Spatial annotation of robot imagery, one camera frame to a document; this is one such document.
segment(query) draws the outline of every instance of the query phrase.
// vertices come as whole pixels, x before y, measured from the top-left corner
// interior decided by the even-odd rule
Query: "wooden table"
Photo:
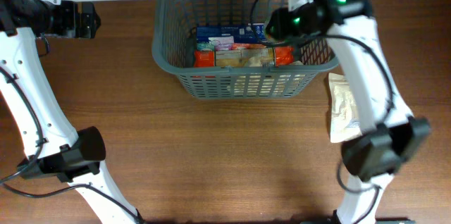
[[[451,0],[373,0],[397,86],[433,134],[384,196],[379,217],[451,217]],[[42,65],[77,129],[97,126],[116,183],[147,220],[264,221],[328,216],[343,191],[328,137],[327,74],[284,100],[198,101],[155,64],[155,1],[97,3],[94,40],[51,40]],[[0,102],[0,175],[23,158]],[[56,178],[14,180],[34,193]],[[2,223],[99,223],[77,192],[26,199],[0,189]]]

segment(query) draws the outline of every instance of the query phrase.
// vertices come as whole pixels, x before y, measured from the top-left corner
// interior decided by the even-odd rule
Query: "black cable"
[[[292,42],[271,43],[271,42],[263,42],[260,39],[260,37],[257,34],[257,30],[255,29],[255,26],[254,26],[254,11],[255,11],[255,7],[257,6],[257,2],[259,2],[259,0],[255,0],[254,3],[252,4],[251,15],[249,17],[249,21],[250,21],[250,24],[251,24],[252,32],[254,33],[254,36],[257,39],[258,43],[259,44],[263,44],[263,45],[268,46],[268,47],[289,46]]]
[[[18,189],[14,189],[14,188],[6,185],[6,184],[3,184],[3,187],[6,190],[8,190],[9,192],[12,192],[14,194],[20,195],[22,197],[28,197],[28,198],[31,198],[31,199],[43,199],[43,198],[47,198],[47,197],[52,197],[52,196],[55,196],[55,195],[58,195],[58,194],[62,194],[64,192],[69,192],[69,191],[74,190],[74,189],[80,189],[80,188],[90,189],[93,192],[96,192],[100,196],[104,197],[105,199],[108,199],[109,201],[113,202],[115,205],[119,206],[126,213],[128,213],[130,216],[132,216],[133,219],[135,219],[136,223],[144,223],[144,220],[139,215],[134,214],[127,207],[125,207],[124,205],[119,203],[119,201],[115,200],[114,198],[112,198],[109,195],[101,192],[100,190],[94,188],[91,185],[73,185],[73,186],[70,186],[70,187],[67,187],[67,188],[64,188],[64,189],[59,189],[57,191],[46,193],[46,194],[31,194],[31,193],[27,193],[27,192],[22,192],[22,191],[20,191]]]
[[[44,33],[41,33],[41,36],[39,37],[42,41],[44,41],[45,44],[45,54],[39,54],[39,57],[42,58],[44,56],[49,55],[50,53],[50,43],[47,37],[44,35]]]
[[[23,103],[25,104],[25,106],[27,107],[27,110],[30,112],[30,115],[33,119],[33,122],[36,125],[36,130],[37,130],[37,137],[38,137],[38,141],[37,141],[37,150],[36,150],[36,154],[34,156],[32,156],[30,158],[30,160],[28,161],[28,164],[21,168],[19,171],[17,171],[14,174],[11,174],[7,177],[4,177],[2,179],[0,179],[0,185],[4,184],[5,182],[18,177],[20,174],[22,174],[23,172],[27,171],[29,168],[31,168],[34,164],[36,164],[36,161],[39,157],[39,155],[42,152],[42,148],[43,148],[43,144],[45,143],[44,140],[44,135],[42,133],[42,128],[41,128],[41,124],[39,123],[39,119],[36,116],[35,111],[33,110],[33,107],[30,104],[30,101],[28,101],[28,98],[25,96],[25,94],[23,93],[22,89],[19,87],[19,85],[16,82],[16,79],[9,75],[8,72],[6,72],[5,69],[3,69],[2,67],[0,67],[0,73],[6,78],[6,82],[9,84],[12,84],[14,89],[17,91],[17,93],[19,94],[20,98],[22,99]]]
[[[342,187],[346,192],[349,192],[351,194],[362,194],[364,192],[369,192],[369,191],[379,187],[378,185],[373,185],[373,186],[371,186],[370,188],[367,188],[367,189],[359,189],[359,190],[350,189],[349,187],[347,187],[345,185],[345,183],[341,179],[341,168],[342,168],[342,166],[343,166],[343,162],[341,161],[338,164],[338,168],[337,168],[337,181],[338,181],[338,184],[340,185],[340,187]]]

